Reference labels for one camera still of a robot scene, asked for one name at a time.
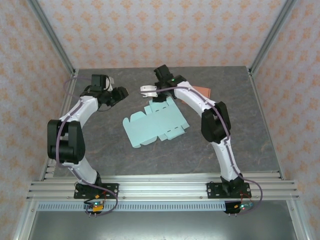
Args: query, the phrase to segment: gray marble surface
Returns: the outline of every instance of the gray marble surface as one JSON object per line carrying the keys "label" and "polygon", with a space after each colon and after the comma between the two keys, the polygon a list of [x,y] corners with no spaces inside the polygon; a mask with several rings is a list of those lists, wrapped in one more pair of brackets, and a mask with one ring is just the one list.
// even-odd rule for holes
{"label": "gray marble surface", "polygon": [[[86,158],[101,175],[144,175],[217,173],[219,163],[211,145],[201,134],[201,119],[188,105],[175,101],[190,127],[172,140],[157,141],[133,148],[122,125],[124,118],[144,111],[148,104],[139,89],[157,81],[154,68],[84,69],[81,77],[106,74],[114,78],[114,87],[128,89],[129,96],[106,112],[95,112],[83,127]],[[264,121],[244,66],[171,67],[173,75],[182,75],[191,85],[211,89],[210,98],[223,101],[231,121],[231,145],[242,172],[279,169]],[[77,80],[79,95],[89,84]],[[56,168],[55,177],[71,176]]]}

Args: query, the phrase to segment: aluminum frame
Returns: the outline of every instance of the aluminum frame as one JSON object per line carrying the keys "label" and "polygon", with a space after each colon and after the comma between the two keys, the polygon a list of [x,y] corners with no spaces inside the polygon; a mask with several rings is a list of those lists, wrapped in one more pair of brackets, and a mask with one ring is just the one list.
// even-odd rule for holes
{"label": "aluminum frame", "polygon": [[293,228],[298,240],[315,240],[317,239],[313,231],[307,224],[307,217],[304,206],[301,201],[287,200],[286,204],[292,219]]}
{"label": "aluminum frame", "polygon": [[278,165],[279,165],[280,176],[281,176],[281,178],[286,179],[284,168],[282,167],[281,162],[279,162],[280,158],[278,156],[278,152],[276,151],[276,149],[274,147],[274,138],[270,134],[270,131],[269,131],[269,128],[268,128],[268,124],[267,124],[267,120],[266,120],[266,117],[265,117],[266,115],[265,115],[264,109],[262,107],[262,104],[260,102],[260,96],[259,96],[259,93],[257,91],[257,87],[256,87],[256,83],[255,83],[255,77],[253,75],[251,75],[249,71],[248,71],[248,76],[249,76],[249,79],[250,79],[250,82],[251,82],[251,85],[252,85],[252,88],[253,88],[253,92],[254,92],[256,101],[258,103],[261,115],[262,115],[262,119],[263,119],[263,122],[264,122],[264,125],[265,125],[266,132],[268,134],[269,140],[271,142],[272,149],[273,149],[273,151],[275,153],[275,156],[276,156],[276,159],[277,159],[277,162],[278,162]]}
{"label": "aluminum frame", "polygon": [[[103,212],[109,211],[115,203],[106,201]],[[40,201],[38,212],[84,212],[82,201]],[[115,212],[206,212],[225,211],[224,201],[120,201]]]}
{"label": "aluminum frame", "polygon": [[[300,197],[295,181],[281,180],[278,172],[244,172],[245,178],[258,182],[263,200],[295,200]],[[188,173],[163,175],[102,176],[103,183],[118,183],[121,201],[228,201],[209,199],[206,184],[220,183],[219,173]],[[75,201],[75,177],[50,177],[31,183],[27,201]],[[260,190],[251,183],[253,200],[260,199]]]}
{"label": "aluminum frame", "polygon": [[71,61],[68,58],[68,55],[66,54],[64,48],[62,47],[53,27],[51,26],[46,14],[44,13],[43,9],[41,8],[41,5],[39,4],[38,0],[27,0],[30,7],[32,8],[34,14],[38,18],[41,26],[43,27],[43,30],[45,31],[46,35],[50,39],[53,47],[57,51],[58,55],[60,56],[63,65],[67,69],[67,71],[71,74],[74,73],[74,67],[71,63]]}
{"label": "aluminum frame", "polygon": [[13,240],[27,240],[36,217],[38,201],[26,201]]}
{"label": "aluminum frame", "polygon": [[268,33],[266,39],[264,40],[257,56],[255,57],[250,69],[250,74],[254,75],[262,62],[262,60],[267,55],[272,43],[276,39],[277,34],[279,33],[281,27],[284,25],[287,17],[291,13],[291,9],[294,7],[297,0],[287,0],[284,3],[283,8],[281,9],[275,23],[273,24],[272,28],[270,29],[270,32]]}

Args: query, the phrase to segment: pink patterned wall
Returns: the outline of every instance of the pink patterned wall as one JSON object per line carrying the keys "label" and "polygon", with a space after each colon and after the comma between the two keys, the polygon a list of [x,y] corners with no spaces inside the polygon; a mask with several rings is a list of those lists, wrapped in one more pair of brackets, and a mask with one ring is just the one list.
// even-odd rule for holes
{"label": "pink patterned wall", "polygon": [[47,157],[68,79],[26,0],[0,1],[0,239],[11,240]]}
{"label": "pink patterned wall", "polygon": [[279,160],[320,236],[320,4],[297,1],[255,76]]}
{"label": "pink patterned wall", "polygon": [[247,66],[285,0],[40,0],[75,68]]}

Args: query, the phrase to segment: purple cable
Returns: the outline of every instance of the purple cable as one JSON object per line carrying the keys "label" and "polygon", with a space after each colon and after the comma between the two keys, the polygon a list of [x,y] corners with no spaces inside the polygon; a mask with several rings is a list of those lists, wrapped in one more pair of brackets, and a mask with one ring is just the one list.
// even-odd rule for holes
{"label": "purple cable", "polygon": [[[73,98],[75,98],[75,99],[77,99],[78,101],[80,101],[80,103],[79,103],[79,106],[77,106],[77,107],[74,109],[74,111],[72,111],[72,112],[63,120],[63,122],[61,123],[61,126],[60,126],[60,128],[59,128],[58,134],[57,134],[57,136],[56,136],[56,143],[55,143],[55,145],[56,145],[55,160],[56,160],[56,164],[57,164],[58,167],[60,167],[60,168],[68,168],[68,169],[75,175],[75,177],[76,177],[78,180],[80,180],[81,182],[83,182],[84,184],[86,184],[86,185],[88,185],[88,186],[91,186],[91,187],[93,187],[93,188],[96,188],[96,189],[103,190],[103,191],[105,191],[105,192],[107,192],[107,193],[109,193],[109,194],[111,194],[111,195],[114,196],[114,198],[115,198],[115,205],[113,206],[113,208],[111,208],[111,209],[108,210],[108,211],[104,211],[104,212],[101,212],[100,214],[96,215],[96,216],[98,217],[98,216],[102,216],[102,215],[109,214],[109,213],[111,213],[114,209],[116,209],[116,207],[117,207],[117,205],[118,205],[118,197],[117,197],[117,195],[116,195],[113,191],[110,191],[110,190],[108,190],[108,189],[106,189],[106,188],[104,188],[104,187],[100,187],[100,186],[93,185],[93,184],[91,184],[91,183],[89,183],[89,182],[81,179],[81,177],[77,174],[77,172],[75,172],[75,171],[73,170],[73,168],[72,168],[71,166],[63,166],[63,165],[60,163],[60,158],[59,158],[60,137],[61,137],[61,134],[62,134],[62,130],[64,129],[64,126],[65,126],[66,122],[68,121],[68,119],[70,119],[70,118],[73,116],[73,114],[75,114],[75,113],[82,107],[82,105],[84,104],[83,100],[82,100],[80,97],[78,97],[78,96],[76,96],[76,95],[74,95],[74,94],[71,94],[71,93],[69,93],[69,92],[66,90],[66,84],[69,83],[69,82],[72,81],[72,80],[75,80],[75,79],[82,79],[82,80],[89,80],[89,81],[91,81],[90,78],[77,77],[77,76],[76,76],[76,77],[72,77],[72,78],[68,79],[67,81],[65,81],[65,82],[63,83],[63,89],[64,89],[64,91],[66,92],[66,94],[69,95],[69,96],[71,96],[71,97],[73,97]],[[90,213],[88,212],[88,208],[89,208],[89,207],[86,208],[85,213],[90,216]]]}
{"label": "purple cable", "polygon": [[257,209],[261,202],[262,202],[262,199],[263,199],[263,191],[262,191],[262,188],[260,186],[259,183],[257,183],[256,181],[254,180],[250,180],[250,179],[247,179],[243,176],[240,175],[240,173],[236,170],[235,168],[235,163],[232,159],[232,155],[231,155],[231,152],[230,152],[230,149],[228,147],[228,144],[227,144],[227,141],[230,139],[230,134],[227,130],[227,126],[226,126],[226,123],[225,121],[223,120],[222,116],[220,115],[219,111],[215,108],[214,105],[212,105],[210,102],[207,102],[207,100],[197,91],[193,90],[192,88],[189,88],[189,87],[186,87],[186,86],[173,86],[173,87],[168,87],[168,88],[164,88],[164,89],[157,89],[157,90],[150,90],[150,91],[140,91],[141,93],[159,93],[159,92],[164,92],[164,91],[168,91],[168,90],[174,90],[174,89],[185,89],[185,90],[188,90],[188,91],[191,91],[192,93],[194,93],[195,95],[197,95],[203,102],[205,102],[207,105],[209,105],[213,110],[214,112],[216,113],[217,117],[219,118],[220,122],[222,123],[222,126],[223,126],[223,129],[225,131],[225,134],[226,134],[226,139],[224,140],[224,145],[226,147],[226,150],[228,152],[228,155],[229,155],[229,159],[230,159],[230,162],[231,162],[231,166],[234,170],[234,172],[238,175],[239,178],[241,178],[243,181],[247,181],[247,182],[250,182],[250,183],[253,183],[255,185],[258,186],[259,190],[260,190],[260,193],[261,193],[261,196],[260,196],[260,199],[258,201],[258,203],[255,205],[255,207],[253,208],[250,208],[248,211],[245,211],[245,212],[240,212],[238,213],[237,215],[244,215],[244,214],[248,214],[250,213],[251,211]]}

